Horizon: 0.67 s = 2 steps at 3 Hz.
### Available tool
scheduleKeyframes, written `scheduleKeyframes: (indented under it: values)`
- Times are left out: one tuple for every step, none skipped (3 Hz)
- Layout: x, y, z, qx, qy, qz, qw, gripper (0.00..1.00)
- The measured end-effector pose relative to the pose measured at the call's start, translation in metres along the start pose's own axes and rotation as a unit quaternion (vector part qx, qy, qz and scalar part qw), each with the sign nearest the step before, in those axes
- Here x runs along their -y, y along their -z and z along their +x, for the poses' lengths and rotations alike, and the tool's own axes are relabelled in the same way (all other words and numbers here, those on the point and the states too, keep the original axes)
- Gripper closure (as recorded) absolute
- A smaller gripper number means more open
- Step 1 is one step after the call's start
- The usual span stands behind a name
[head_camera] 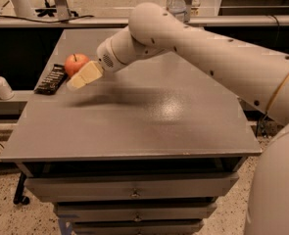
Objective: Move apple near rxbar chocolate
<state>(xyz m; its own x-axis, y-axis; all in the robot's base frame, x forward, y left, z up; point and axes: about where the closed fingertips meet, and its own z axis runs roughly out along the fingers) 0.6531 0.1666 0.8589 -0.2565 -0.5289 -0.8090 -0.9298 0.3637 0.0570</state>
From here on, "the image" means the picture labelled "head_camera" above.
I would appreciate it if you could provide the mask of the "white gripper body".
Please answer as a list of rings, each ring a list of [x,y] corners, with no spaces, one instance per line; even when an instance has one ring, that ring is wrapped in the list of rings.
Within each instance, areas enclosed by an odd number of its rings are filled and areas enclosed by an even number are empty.
[[[96,55],[98,63],[105,71],[116,72],[124,69],[126,64],[123,64],[114,54],[111,45],[111,38],[107,38],[101,43],[97,50]]]

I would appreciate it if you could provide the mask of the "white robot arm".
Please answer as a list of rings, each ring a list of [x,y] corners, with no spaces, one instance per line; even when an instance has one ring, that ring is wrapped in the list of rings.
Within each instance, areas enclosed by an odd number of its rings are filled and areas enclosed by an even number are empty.
[[[282,128],[269,142],[252,181],[244,235],[289,235],[289,55],[186,25],[154,3],[130,13],[97,58],[70,79],[72,90],[133,62],[171,51],[210,75]]]

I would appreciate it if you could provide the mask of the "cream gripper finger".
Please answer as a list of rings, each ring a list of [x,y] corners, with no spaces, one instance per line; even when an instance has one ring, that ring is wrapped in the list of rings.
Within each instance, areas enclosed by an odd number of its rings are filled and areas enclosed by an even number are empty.
[[[103,76],[103,68],[94,61],[86,63],[76,74],[67,82],[69,90],[77,90]]]

